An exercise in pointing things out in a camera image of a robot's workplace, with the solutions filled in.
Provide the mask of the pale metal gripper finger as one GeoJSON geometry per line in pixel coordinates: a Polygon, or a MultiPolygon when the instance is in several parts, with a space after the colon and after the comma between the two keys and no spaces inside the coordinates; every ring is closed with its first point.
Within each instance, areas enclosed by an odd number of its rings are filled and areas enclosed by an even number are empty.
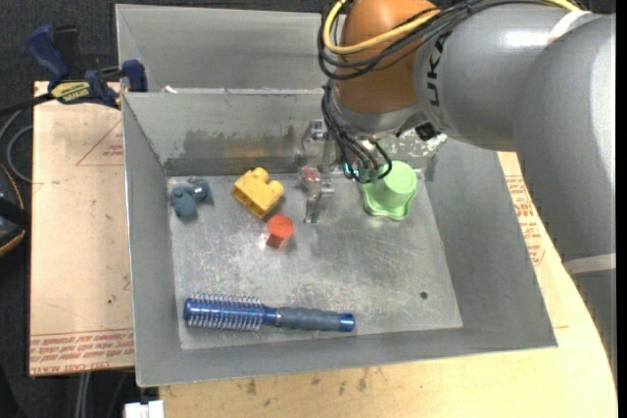
{"type": "Polygon", "coordinates": [[[314,171],[324,171],[328,168],[327,143],[328,134],[323,119],[312,119],[301,139],[300,147],[294,156],[294,163],[298,172],[306,167],[314,171]]]}
{"type": "Polygon", "coordinates": [[[304,165],[299,168],[300,183],[306,192],[305,223],[318,223],[329,200],[335,194],[331,174],[322,167],[304,165]]]}

